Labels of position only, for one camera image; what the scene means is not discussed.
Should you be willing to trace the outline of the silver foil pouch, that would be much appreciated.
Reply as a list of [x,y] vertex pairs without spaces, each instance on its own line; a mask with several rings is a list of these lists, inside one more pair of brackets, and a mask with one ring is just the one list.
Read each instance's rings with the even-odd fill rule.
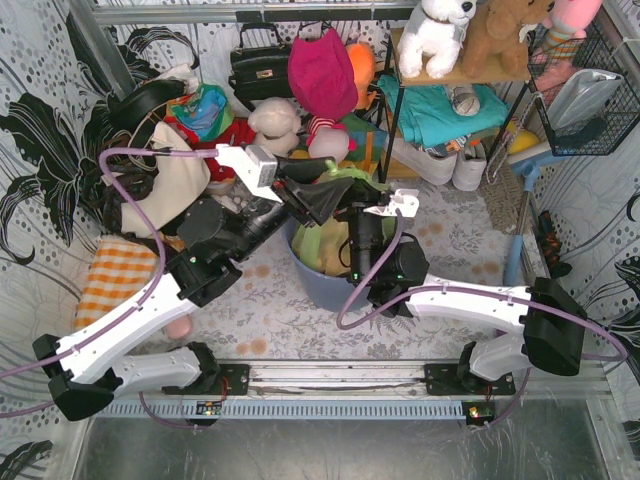
[[558,130],[595,116],[623,83],[618,73],[601,69],[582,69],[563,85],[547,117],[551,127]]

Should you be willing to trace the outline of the white plush dog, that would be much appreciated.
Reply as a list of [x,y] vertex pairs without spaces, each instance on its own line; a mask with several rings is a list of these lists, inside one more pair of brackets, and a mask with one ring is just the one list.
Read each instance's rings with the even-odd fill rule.
[[398,43],[398,68],[404,78],[422,71],[433,79],[448,75],[475,16],[474,0],[422,0],[414,7]]

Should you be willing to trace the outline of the orange plush toy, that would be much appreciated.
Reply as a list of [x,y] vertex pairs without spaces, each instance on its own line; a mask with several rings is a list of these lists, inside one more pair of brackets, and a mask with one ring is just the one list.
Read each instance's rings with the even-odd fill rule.
[[369,91],[369,85],[375,76],[374,52],[368,44],[360,42],[347,45],[346,51],[358,94],[355,110],[368,109],[375,98],[375,93]]

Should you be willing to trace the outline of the black leather handbag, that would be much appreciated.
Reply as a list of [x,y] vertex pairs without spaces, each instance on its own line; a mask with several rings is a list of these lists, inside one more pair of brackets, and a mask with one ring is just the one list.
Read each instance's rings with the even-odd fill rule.
[[[276,44],[247,48],[243,34],[249,30],[271,30]],[[255,110],[255,101],[294,97],[288,79],[290,54],[291,46],[282,40],[274,24],[253,22],[242,25],[239,45],[229,55],[232,75],[228,82],[235,98],[250,112]]]

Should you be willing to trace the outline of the magenta cloth bag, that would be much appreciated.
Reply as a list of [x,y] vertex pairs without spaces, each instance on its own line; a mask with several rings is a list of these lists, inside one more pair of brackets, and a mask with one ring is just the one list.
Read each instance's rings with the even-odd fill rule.
[[294,39],[287,74],[295,99],[314,116],[339,120],[357,104],[353,67],[333,27],[315,40]]

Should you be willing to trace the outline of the blue trash bin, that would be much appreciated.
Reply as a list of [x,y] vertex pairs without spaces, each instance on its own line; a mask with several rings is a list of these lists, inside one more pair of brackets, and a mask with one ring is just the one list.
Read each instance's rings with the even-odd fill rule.
[[290,218],[281,231],[302,289],[315,307],[339,313],[356,287],[344,277],[331,277],[318,273],[305,266],[298,259],[293,251],[292,242],[299,226],[300,224],[295,219]]

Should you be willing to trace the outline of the green trash bag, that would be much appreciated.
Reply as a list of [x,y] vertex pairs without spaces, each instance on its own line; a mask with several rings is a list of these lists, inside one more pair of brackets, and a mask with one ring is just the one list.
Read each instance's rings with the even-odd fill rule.
[[[339,167],[329,160],[329,170],[323,173],[318,182],[325,183],[340,178],[353,178],[365,181],[379,191],[389,188],[388,184],[379,183],[366,171],[353,165]],[[329,277],[349,276],[350,254],[346,251],[348,241],[348,224],[327,220],[322,226],[300,226],[295,230],[291,248],[302,264],[316,273]]]

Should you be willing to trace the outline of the pink white plush doll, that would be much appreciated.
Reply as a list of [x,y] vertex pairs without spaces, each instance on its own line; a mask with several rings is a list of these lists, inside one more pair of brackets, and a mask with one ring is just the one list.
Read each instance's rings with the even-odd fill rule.
[[307,148],[311,158],[331,157],[336,163],[357,148],[346,127],[335,120],[313,116],[307,124]]

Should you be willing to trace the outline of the white plush lamb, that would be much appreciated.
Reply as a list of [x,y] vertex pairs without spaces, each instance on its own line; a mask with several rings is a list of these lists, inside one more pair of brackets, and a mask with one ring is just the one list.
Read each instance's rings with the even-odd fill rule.
[[299,143],[301,117],[286,99],[262,101],[249,115],[248,125],[256,133],[253,144],[276,156],[287,157]]

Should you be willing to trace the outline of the rainbow striped bag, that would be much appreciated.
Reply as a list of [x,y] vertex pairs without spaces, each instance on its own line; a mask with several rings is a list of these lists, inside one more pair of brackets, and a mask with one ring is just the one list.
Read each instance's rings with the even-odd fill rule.
[[344,117],[342,124],[355,146],[355,149],[347,154],[346,161],[372,174],[381,160],[388,133],[355,114]]

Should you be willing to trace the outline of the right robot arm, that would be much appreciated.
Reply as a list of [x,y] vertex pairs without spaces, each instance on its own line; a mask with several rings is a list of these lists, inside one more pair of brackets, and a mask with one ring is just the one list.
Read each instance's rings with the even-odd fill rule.
[[553,279],[524,287],[490,287],[429,274],[405,220],[419,202],[410,190],[384,190],[346,179],[334,217],[348,225],[350,282],[391,317],[451,316],[489,326],[497,336],[466,344],[450,377],[431,380],[435,395],[451,390],[491,394],[507,374],[535,367],[573,377],[580,371],[584,310]]

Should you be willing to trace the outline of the colourful printed bag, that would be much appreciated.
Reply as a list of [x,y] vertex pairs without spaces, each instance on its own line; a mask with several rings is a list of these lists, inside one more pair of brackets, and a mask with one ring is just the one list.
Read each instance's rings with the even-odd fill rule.
[[234,113],[224,90],[209,84],[201,84],[194,93],[169,101],[164,117],[164,122],[188,144],[217,139],[233,120]]

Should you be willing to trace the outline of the wooden metal shelf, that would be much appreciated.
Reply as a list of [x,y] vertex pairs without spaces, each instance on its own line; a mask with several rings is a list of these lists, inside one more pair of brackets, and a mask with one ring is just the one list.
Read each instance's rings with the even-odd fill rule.
[[485,61],[485,69],[477,78],[468,78],[462,72],[462,60],[458,59],[454,68],[447,75],[442,78],[431,78],[427,73],[421,72],[415,78],[405,79],[397,70],[399,62],[398,45],[401,39],[403,30],[401,28],[394,28],[390,30],[389,39],[385,42],[386,56],[384,61],[384,68],[380,71],[380,74],[389,74],[393,76],[399,83],[398,94],[394,97],[395,107],[391,108],[389,101],[382,91],[379,91],[379,106],[377,109],[376,122],[380,123],[382,119],[386,121],[386,125],[390,128],[387,139],[390,144],[385,149],[385,155],[381,158],[376,172],[380,181],[384,182],[391,179],[408,179],[417,178],[418,173],[410,167],[400,167],[400,163],[392,159],[392,147],[397,138],[400,138],[400,131],[398,130],[398,118],[401,112],[402,102],[405,97],[405,91],[407,88],[417,88],[421,86],[455,86],[466,84],[496,84],[496,83],[514,83],[522,82],[524,88],[522,93],[518,97],[521,100],[524,92],[527,89],[527,83],[531,79],[528,70],[524,73],[509,74],[501,64],[500,57],[498,55],[489,55]]

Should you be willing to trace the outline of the orange checkered cloth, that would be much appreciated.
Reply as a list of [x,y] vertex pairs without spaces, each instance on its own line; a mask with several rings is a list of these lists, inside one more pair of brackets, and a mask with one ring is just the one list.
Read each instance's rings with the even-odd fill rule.
[[146,246],[103,236],[76,309],[74,328],[89,326],[136,294],[150,281],[157,264],[158,256]]

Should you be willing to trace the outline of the pink plush toy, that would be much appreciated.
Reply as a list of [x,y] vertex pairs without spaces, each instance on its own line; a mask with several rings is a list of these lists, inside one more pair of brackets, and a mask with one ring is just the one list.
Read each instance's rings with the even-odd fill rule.
[[568,55],[586,38],[586,28],[594,20],[601,0],[559,0],[543,20],[547,32],[543,52]]

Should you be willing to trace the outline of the cream canvas tote bag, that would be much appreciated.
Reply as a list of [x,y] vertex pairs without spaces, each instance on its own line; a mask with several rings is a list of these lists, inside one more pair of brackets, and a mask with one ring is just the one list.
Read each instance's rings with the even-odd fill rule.
[[[182,214],[204,192],[210,180],[205,161],[199,157],[156,156],[152,170],[136,165],[111,165],[110,170],[156,230]],[[151,230],[132,206],[113,187],[105,190],[101,203],[107,230],[149,238]]]

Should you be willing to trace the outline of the teal folded clothes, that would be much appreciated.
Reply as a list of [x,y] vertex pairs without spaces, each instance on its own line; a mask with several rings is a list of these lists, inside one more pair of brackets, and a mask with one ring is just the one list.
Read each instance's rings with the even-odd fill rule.
[[453,110],[442,85],[406,87],[397,120],[403,139],[433,147],[501,126],[509,111],[507,105],[487,86],[474,85],[474,89],[480,101],[479,112],[461,116]]

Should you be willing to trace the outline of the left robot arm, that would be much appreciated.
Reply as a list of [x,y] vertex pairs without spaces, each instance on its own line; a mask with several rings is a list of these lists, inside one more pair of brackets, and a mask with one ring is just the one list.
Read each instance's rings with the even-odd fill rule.
[[220,368],[201,342],[159,355],[130,352],[172,321],[225,293],[242,275],[238,263],[290,218],[322,225],[356,187],[352,177],[322,181],[330,169],[326,158],[289,160],[261,147],[229,145],[189,155],[213,157],[233,169],[253,199],[238,213],[215,200],[194,202],[178,230],[185,249],[167,258],[161,248],[159,269],[139,292],[71,335],[43,335],[34,341],[53,403],[70,421],[95,415],[123,394],[211,389]]

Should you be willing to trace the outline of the brown teddy bear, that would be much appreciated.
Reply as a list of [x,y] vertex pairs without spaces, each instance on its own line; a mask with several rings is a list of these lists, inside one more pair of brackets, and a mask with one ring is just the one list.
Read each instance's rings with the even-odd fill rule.
[[469,23],[461,55],[464,75],[482,75],[491,56],[500,60],[510,77],[527,74],[527,34],[548,17],[554,6],[551,0],[491,0],[480,5]]

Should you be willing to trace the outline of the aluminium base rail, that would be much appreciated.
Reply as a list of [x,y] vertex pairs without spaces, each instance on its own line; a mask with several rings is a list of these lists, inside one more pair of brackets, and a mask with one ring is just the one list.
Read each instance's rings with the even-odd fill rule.
[[223,389],[201,395],[158,392],[116,399],[103,419],[197,424],[216,420],[460,420],[499,415],[530,400],[579,400],[610,395],[603,367],[585,361],[574,377],[537,369],[509,373],[477,393],[449,388],[455,368],[446,361],[239,361],[223,363]]

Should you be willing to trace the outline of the white sneaker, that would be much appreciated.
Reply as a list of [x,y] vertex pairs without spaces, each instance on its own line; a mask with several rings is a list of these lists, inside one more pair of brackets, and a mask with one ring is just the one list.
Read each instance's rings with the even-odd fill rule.
[[485,148],[481,142],[467,145],[457,153],[451,181],[461,191],[475,191],[480,186],[487,166]]

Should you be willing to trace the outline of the pink cylinder pillow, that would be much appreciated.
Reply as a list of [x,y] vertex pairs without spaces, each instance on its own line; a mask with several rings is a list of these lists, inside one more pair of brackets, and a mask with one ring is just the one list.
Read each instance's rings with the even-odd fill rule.
[[164,331],[167,337],[172,340],[183,339],[192,333],[193,320],[190,315],[184,315],[168,323]]

